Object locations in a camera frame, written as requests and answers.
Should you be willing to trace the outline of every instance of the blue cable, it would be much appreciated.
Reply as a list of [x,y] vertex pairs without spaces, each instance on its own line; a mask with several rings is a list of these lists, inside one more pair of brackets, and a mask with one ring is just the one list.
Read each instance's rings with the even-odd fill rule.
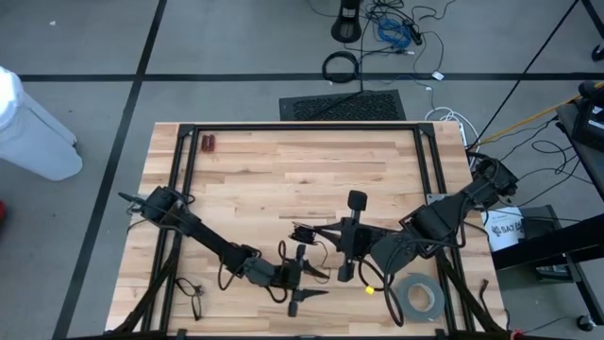
[[405,25],[392,19],[380,19],[377,27],[379,41],[405,49],[411,44],[411,32]]

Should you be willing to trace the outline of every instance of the white bucket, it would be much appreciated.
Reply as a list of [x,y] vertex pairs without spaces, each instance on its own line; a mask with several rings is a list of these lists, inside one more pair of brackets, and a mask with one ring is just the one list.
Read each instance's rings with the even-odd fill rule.
[[77,174],[76,136],[23,91],[0,67],[0,158],[51,180]]

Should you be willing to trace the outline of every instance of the floor mat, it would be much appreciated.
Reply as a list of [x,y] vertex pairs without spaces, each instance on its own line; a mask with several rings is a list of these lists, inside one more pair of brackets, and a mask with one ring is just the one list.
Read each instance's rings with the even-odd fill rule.
[[407,120],[398,90],[279,99],[281,121]]

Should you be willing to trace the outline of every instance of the gray tape roll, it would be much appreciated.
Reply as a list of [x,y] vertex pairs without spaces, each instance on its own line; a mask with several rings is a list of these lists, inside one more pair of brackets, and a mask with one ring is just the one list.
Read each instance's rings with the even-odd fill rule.
[[[429,304],[424,311],[418,311],[409,301],[409,291],[412,287],[420,287],[426,291]],[[439,283],[424,274],[410,273],[409,276],[400,280],[395,286],[396,296],[400,302],[403,314],[411,321],[432,322],[443,314],[445,309],[445,294]]]

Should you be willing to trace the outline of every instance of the wooden table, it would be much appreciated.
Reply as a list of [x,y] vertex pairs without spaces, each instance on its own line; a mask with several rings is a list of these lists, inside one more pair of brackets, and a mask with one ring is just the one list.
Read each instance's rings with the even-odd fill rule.
[[[455,123],[434,123],[440,159],[448,191],[454,193],[470,182],[461,136]],[[167,185],[176,143],[178,123],[156,124],[143,170],[139,194],[149,194],[158,185]],[[249,244],[263,257],[279,263],[277,243],[285,240],[292,257],[295,242],[287,236],[292,222],[313,225],[332,223],[349,215],[346,206],[351,189],[368,194],[367,210],[361,221],[399,230],[397,221],[425,203],[413,138],[407,131],[218,131],[214,153],[197,155],[191,194],[196,200],[191,210],[204,223],[229,241]],[[424,143],[432,186],[428,143]],[[185,145],[181,169],[189,147]],[[468,221],[481,225],[478,214]],[[141,223],[128,234],[111,304],[107,329],[119,325],[144,293],[150,278],[159,230]],[[499,293],[493,261],[486,238],[479,230],[466,228],[467,246],[461,250],[465,278],[478,296],[482,280],[490,282],[484,295],[496,322],[504,326],[506,316]],[[169,332],[184,328],[188,334],[214,335],[433,335],[445,329],[445,317],[430,323],[406,320],[394,325],[381,293],[372,296],[355,273],[355,279],[336,280],[342,254],[326,242],[325,267],[334,269],[328,284],[321,285],[304,276],[304,288],[326,289],[329,294],[300,304],[298,317],[287,316],[287,303],[275,304],[267,292],[247,280],[235,280],[225,292],[217,287],[218,258],[193,239],[182,245],[178,276],[201,283],[204,318],[193,320],[191,301],[175,290]],[[319,265],[325,256],[321,246],[308,246],[307,257]],[[437,279],[433,259],[416,259],[397,277],[424,273]],[[380,286],[367,270],[367,279]],[[463,329],[459,297],[452,285],[452,300],[458,329]],[[152,329],[159,324],[163,293],[156,301]],[[427,303],[425,294],[411,291],[417,306]]]

